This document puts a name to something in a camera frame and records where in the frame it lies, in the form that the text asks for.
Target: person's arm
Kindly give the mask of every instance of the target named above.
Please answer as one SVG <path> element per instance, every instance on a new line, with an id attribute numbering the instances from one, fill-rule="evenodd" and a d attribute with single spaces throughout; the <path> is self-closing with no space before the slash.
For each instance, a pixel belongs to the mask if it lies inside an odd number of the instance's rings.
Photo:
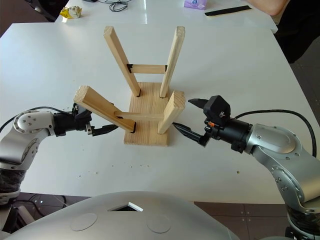
<path id="1" fill-rule="evenodd" d="M 247 0 L 248 3 L 270 16 L 278 15 L 285 7 L 287 1 L 288 0 Z"/>

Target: white table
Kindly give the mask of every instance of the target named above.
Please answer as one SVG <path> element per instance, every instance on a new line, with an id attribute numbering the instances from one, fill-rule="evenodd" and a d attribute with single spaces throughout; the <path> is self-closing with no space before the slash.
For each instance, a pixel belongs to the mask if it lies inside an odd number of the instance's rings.
<path id="1" fill-rule="evenodd" d="M 90 85 L 127 111 L 131 91 L 103 38 L 104 27 L 102 23 L 88 28 L 13 24 L 0 39 L 0 123 L 36 106 L 70 109 L 80 85 Z M 114 27 L 131 63 L 166 63 L 175 26 Z M 187 100 L 222 95 L 232 116 L 260 109 L 294 110 L 310 121 L 319 138 L 316 119 L 270 30 L 206 26 L 185 30 L 171 89 L 184 91 Z M 136 74 L 136 78 L 162 81 L 161 74 Z M 187 103 L 176 121 L 204 133 L 204 119 L 199 108 Z M 309 132 L 295 116 L 269 113 L 243 120 L 288 128 L 311 151 Z M 94 115 L 92 124 L 108 122 Z M 75 196 L 143 190 L 193 201 L 282 203 L 267 169 L 225 142 L 212 139 L 203 148 L 173 126 L 169 147 L 125 145 L 123 138 L 122 129 L 97 137 L 74 131 L 46 138 L 21 190 Z"/>
<path id="2" fill-rule="evenodd" d="M 208 25 L 214 27 L 258 27 L 278 28 L 266 13 L 252 7 L 252 10 L 224 14 L 215 17 L 205 16 L 205 12 L 250 5 L 244 0 L 208 0 L 206 10 L 184 7 L 184 0 L 132 0 L 128 9 L 122 12 L 111 12 L 109 5 L 101 2 L 69 0 L 67 7 L 79 6 L 83 16 L 80 19 L 69 19 L 70 26 L 87 26 L 96 23 L 124 24 L 174 24 L 177 26 Z M 55 23 L 62 23 L 59 16 Z"/>

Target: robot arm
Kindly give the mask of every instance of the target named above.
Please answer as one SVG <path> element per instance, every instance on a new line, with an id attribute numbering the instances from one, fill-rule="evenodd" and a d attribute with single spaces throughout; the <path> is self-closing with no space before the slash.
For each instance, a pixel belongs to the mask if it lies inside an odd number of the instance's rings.
<path id="1" fill-rule="evenodd" d="M 21 182 L 43 139 L 73 130 L 98 136 L 117 128 L 112 124 L 95 129 L 91 120 L 91 112 L 77 104 L 70 113 L 29 110 L 17 115 L 10 132 L 0 141 L 0 206 L 19 195 Z"/>
<path id="2" fill-rule="evenodd" d="M 304 236 L 319 236 L 320 161 L 303 148 L 299 138 L 282 127 L 251 125 L 230 118 L 230 105 L 221 96 L 189 102 L 203 109 L 205 134 L 180 123 L 173 123 L 175 128 L 204 147 L 213 138 L 230 143 L 234 151 L 255 157 L 271 172 L 287 205 L 291 226 Z"/>

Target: pine wood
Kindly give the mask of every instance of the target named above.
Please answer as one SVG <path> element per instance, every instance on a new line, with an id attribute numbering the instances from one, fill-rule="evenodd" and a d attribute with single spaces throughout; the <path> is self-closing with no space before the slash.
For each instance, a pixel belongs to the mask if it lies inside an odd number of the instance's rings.
<path id="1" fill-rule="evenodd" d="M 161 83 L 139 82 L 140 97 L 131 96 L 129 112 L 142 114 L 163 114 L 168 98 L 159 97 Z M 147 146 L 167 146 L 168 131 L 158 134 L 158 122 L 137 120 L 135 133 L 125 132 L 124 143 Z"/>
<path id="2" fill-rule="evenodd" d="M 132 93 L 135 96 L 139 96 L 140 87 L 133 73 L 129 72 L 127 64 L 129 64 L 126 54 L 121 46 L 116 31 L 113 26 L 106 26 L 104 29 L 104 39 L 108 44 L 116 62 L 118 63 Z"/>
<path id="3" fill-rule="evenodd" d="M 128 132 L 134 131 L 135 121 L 116 117 L 114 112 L 121 111 L 89 86 L 80 86 L 73 101 Z"/>
<path id="4" fill-rule="evenodd" d="M 114 113 L 116 117 L 121 117 L 123 119 L 131 119 L 134 121 L 145 120 L 145 121 L 161 121 L 164 119 L 163 113 L 140 113 L 140 112 L 123 112 L 116 111 Z"/>
<path id="5" fill-rule="evenodd" d="M 132 64 L 133 74 L 164 74 L 166 65 Z"/>
<path id="6" fill-rule="evenodd" d="M 174 37 L 173 37 L 173 42 L 172 42 L 172 46 L 169 54 L 166 72 L 162 80 L 162 85 L 160 89 L 161 98 L 165 98 L 168 93 L 170 81 L 171 81 L 172 75 L 174 74 L 174 70 L 176 67 L 176 63 L 177 63 L 184 39 L 185 39 L 185 27 L 177 26 L 174 32 Z"/>
<path id="7" fill-rule="evenodd" d="M 168 104 L 164 109 L 164 118 L 158 123 L 158 134 L 165 133 L 174 120 L 185 109 L 185 94 L 183 91 L 173 91 Z"/>

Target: black cable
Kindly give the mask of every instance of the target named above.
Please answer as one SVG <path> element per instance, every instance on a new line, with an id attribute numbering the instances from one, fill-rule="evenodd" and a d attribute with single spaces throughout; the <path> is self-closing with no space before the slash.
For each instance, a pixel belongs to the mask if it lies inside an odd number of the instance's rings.
<path id="1" fill-rule="evenodd" d="M 61 113 L 61 114 L 69 114 L 70 112 L 68 111 L 62 111 L 62 110 L 59 110 L 59 109 L 56 109 L 54 107 L 51 107 L 51 106 L 37 106 L 37 107 L 34 107 L 34 108 L 31 108 L 29 110 L 26 110 L 25 112 L 27 111 L 32 111 L 32 110 L 38 110 L 38 109 L 51 109 L 51 110 L 54 110 L 58 113 Z M 0 127 L 0 133 L 2 132 L 2 130 L 11 122 L 15 119 L 15 117 L 18 116 L 18 115 L 15 115 L 13 116 L 12 118 L 10 118 L 8 121 L 6 121 L 1 127 Z"/>
<path id="2" fill-rule="evenodd" d="M 38 212 L 38 214 L 41 216 L 41 217 L 45 217 L 46 215 L 44 215 L 40 210 L 39 208 L 37 207 L 37 205 L 33 202 L 33 201 L 29 201 L 29 200 L 16 200 L 15 203 L 17 202 L 22 202 L 22 203 L 32 203 L 35 207 L 35 210 Z"/>
<path id="3" fill-rule="evenodd" d="M 305 125 L 307 126 L 310 135 L 311 135 L 311 141 L 312 141 L 312 156 L 314 156 L 315 158 L 317 157 L 317 140 L 316 140 L 316 136 L 315 136 L 315 132 L 311 126 L 311 124 L 308 122 L 308 120 L 301 115 L 300 113 L 296 112 L 296 111 L 291 111 L 291 110 L 284 110 L 284 109 L 271 109 L 271 110 L 257 110 L 257 111 L 247 111 L 244 113 L 239 114 L 238 116 L 235 117 L 235 119 L 239 119 L 243 116 L 246 115 L 250 115 L 250 114 L 263 114 L 263 113 L 286 113 L 286 114 L 293 114 L 297 117 L 299 117 L 300 119 L 302 119 L 302 121 L 305 123 Z"/>
<path id="4" fill-rule="evenodd" d="M 132 0 L 127 0 L 127 1 L 109 1 L 109 0 L 98 0 L 99 3 L 103 3 L 103 4 L 109 4 L 109 9 L 112 12 L 118 13 L 121 12 L 123 10 L 126 10 L 128 8 L 128 2 L 131 2 Z"/>

